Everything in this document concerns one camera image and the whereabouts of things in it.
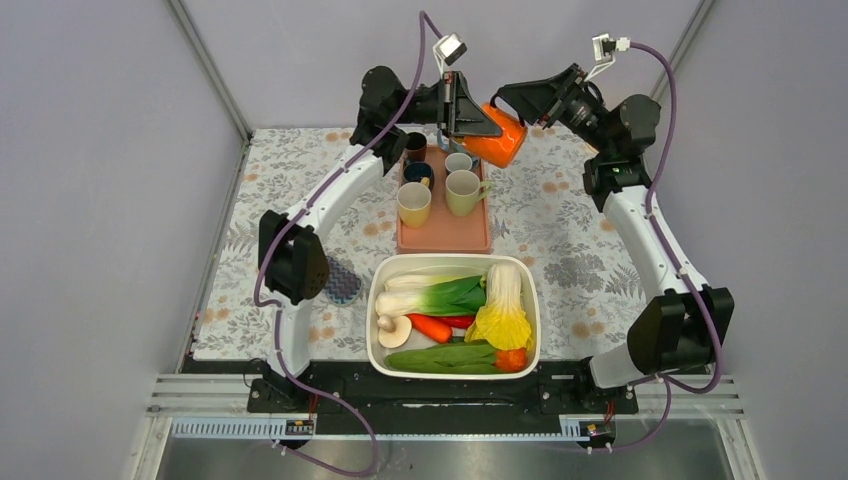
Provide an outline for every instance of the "patterned coaster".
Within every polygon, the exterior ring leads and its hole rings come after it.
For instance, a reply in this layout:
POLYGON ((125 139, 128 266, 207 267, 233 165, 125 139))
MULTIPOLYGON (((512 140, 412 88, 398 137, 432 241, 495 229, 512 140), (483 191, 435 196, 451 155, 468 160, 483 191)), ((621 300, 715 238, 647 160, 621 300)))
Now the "patterned coaster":
POLYGON ((350 304, 362 291, 362 280, 333 257, 327 257, 327 262, 330 264, 330 278, 324 286, 324 293, 335 304, 350 304))

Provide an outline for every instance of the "orange cup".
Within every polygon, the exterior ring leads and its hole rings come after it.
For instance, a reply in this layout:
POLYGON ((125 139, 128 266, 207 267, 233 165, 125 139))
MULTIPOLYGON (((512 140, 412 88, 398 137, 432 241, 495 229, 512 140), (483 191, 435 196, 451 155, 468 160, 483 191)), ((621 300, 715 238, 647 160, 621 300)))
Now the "orange cup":
POLYGON ((483 111, 500 125, 503 134, 500 137, 465 137, 462 145, 492 165, 506 168, 527 138, 527 127, 522 126, 512 115, 488 103, 483 104, 483 111))

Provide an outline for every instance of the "floral tablecloth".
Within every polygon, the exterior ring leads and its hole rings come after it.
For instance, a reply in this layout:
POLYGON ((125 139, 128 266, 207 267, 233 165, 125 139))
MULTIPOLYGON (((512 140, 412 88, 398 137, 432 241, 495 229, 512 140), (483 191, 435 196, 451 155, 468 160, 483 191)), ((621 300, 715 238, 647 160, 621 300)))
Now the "floral tablecloth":
MULTIPOLYGON (((436 143, 435 130, 419 131, 436 143)), ((344 151, 350 134, 327 128, 256 132, 201 312, 195 359, 248 359, 271 350, 273 312, 252 301, 259 218, 303 198, 344 151)), ((645 304, 624 244, 582 191, 583 162, 591 155, 564 128, 532 129, 509 168, 488 169, 495 184, 489 197, 493 253, 516 257, 533 273, 543 359, 609 350, 624 341, 645 304)), ((318 295, 308 339, 312 358, 367 358, 367 290, 377 265, 396 249, 396 178, 390 173, 358 198, 324 242, 328 255, 361 276, 364 289, 348 306, 318 295)))

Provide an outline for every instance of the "orange carrot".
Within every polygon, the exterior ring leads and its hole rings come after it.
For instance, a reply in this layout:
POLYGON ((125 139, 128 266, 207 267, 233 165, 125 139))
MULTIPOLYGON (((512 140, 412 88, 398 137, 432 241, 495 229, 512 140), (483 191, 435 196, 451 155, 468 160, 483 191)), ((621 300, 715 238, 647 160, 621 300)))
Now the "orange carrot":
POLYGON ((527 349, 498 350, 495 352, 494 365, 504 372, 520 372, 527 365, 527 349))
POLYGON ((453 329, 435 318, 418 313, 406 314, 412 320, 412 327, 439 343, 448 343, 453 335, 453 329))

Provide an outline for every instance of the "pink tray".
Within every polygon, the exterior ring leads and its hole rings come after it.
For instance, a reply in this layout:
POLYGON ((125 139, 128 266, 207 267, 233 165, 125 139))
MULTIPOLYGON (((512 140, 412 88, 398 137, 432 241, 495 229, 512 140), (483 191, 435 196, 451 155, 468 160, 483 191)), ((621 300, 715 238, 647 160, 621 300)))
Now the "pink tray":
MULTIPOLYGON (((491 253, 492 235, 489 231, 489 203, 483 199, 465 217, 456 217, 448 210, 445 200, 445 157, 448 154, 435 146, 427 147, 426 162, 435 172, 433 203, 430 216, 421 228, 409 228, 397 219, 398 253, 491 253)), ((483 163, 477 175, 485 179, 483 163)), ((398 171, 398 183, 403 177, 398 171)))

